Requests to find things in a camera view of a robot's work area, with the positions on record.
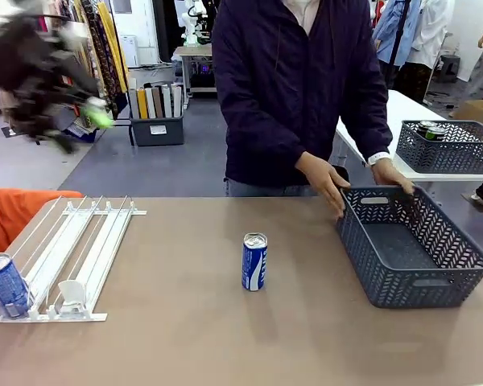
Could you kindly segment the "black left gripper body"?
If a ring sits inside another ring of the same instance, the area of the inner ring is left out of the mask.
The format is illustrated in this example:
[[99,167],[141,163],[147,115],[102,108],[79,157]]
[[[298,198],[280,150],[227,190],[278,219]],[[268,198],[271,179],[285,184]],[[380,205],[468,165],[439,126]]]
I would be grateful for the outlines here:
[[0,15],[0,90],[14,98],[8,109],[13,126],[31,138],[47,138],[58,130],[55,108],[79,107],[79,96],[99,97],[99,91],[74,55],[88,38],[86,25],[59,17],[59,27],[42,32],[34,27],[37,19]]

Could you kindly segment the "person's right hand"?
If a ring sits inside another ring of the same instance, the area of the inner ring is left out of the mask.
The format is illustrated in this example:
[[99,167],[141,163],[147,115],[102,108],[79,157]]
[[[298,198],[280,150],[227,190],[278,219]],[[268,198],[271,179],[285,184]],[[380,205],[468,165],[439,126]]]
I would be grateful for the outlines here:
[[345,211],[345,201],[340,189],[350,188],[349,182],[329,162],[308,152],[300,155],[295,168],[305,175],[311,187],[324,197],[337,219],[340,219]]

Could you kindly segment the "person's left hand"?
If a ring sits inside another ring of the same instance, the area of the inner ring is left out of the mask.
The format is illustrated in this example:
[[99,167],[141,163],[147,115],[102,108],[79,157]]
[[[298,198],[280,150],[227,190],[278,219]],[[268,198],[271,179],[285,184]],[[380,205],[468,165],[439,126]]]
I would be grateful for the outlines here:
[[394,167],[389,158],[381,158],[377,160],[371,166],[371,170],[374,176],[374,181],[377,185],[398,186],[408,195],[414,194],[414,184]]

